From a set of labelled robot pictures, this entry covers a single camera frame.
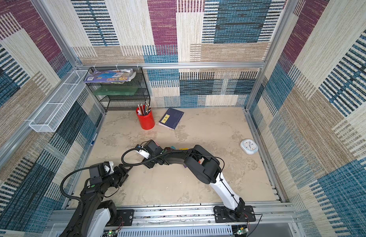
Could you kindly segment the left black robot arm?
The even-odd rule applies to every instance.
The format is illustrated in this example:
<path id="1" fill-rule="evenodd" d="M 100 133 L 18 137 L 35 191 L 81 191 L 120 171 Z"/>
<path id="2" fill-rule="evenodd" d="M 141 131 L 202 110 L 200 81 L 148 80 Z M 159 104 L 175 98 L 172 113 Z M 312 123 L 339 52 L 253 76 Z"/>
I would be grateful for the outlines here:
<path id="1" fill-rule="evenodd" d="M 63 190 L 64 182 L 71 175 L 89 170 L 90 177 L 86 179 L 80 196 L 75 197 Z M 71 220 L 62 232 L 62 237 L 101 237 L 105 227 L 116 226 L 117 233 L 122 227 L 130 226 L 133 222 L 133 210 L 118 210 L 106 191 L 109 188 L 120 188 L 129 177 L 131 168 L 113 162 L 104 162 L 75 170 L 68 174 L 60 185 L 62 195 L 69 199 L 76 199 L 76 208 Z"/>

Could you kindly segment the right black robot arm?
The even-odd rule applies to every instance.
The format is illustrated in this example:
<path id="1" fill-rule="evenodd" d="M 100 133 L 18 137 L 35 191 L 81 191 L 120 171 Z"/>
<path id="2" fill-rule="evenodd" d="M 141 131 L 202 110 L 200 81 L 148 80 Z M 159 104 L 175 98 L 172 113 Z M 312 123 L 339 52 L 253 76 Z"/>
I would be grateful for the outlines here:
<path id="1" fill-rule="evenodd" d="M 183 165 L 204 184 L 210 185 L 221 198 L 223 205 L 235 211 L 241 198 L 226 182 L 219 160 L 200 145 L 186 150 L 161 148 L 153 140 L 145 145 L 138 145 L 137 152 L 144 157 L 143 163 L 148 168 L 159 165 Z"/>

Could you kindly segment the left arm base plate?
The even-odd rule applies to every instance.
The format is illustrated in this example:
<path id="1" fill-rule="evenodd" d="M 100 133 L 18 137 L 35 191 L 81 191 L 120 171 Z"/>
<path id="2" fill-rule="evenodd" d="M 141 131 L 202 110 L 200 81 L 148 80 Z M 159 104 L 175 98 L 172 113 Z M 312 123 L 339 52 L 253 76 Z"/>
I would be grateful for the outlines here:
<path id="1" fill-rule="evenodd" d="M 134 217 L 134 210 L 133 209 L 118 209 L 117 211 L 113 212 L 110 210 L 110 220 L 107 223 L 107 227 L 119 227 L 119 226 L 132 226 L 133 224 L 133 217 Z"/>

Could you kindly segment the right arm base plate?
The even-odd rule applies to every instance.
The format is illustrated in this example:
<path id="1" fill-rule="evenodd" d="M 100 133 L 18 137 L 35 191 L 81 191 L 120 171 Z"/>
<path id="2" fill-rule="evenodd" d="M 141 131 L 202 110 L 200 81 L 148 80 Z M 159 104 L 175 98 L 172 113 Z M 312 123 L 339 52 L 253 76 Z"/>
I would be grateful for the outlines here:
<path id="1" fill-rule="evenodd" d="M 216 223 L 236 223 L 255 222 L 256 215 L 251 205 L 246 205 L 236 210 L 231 210 L 225 206 L 215 206 L 213 208 Z"/>

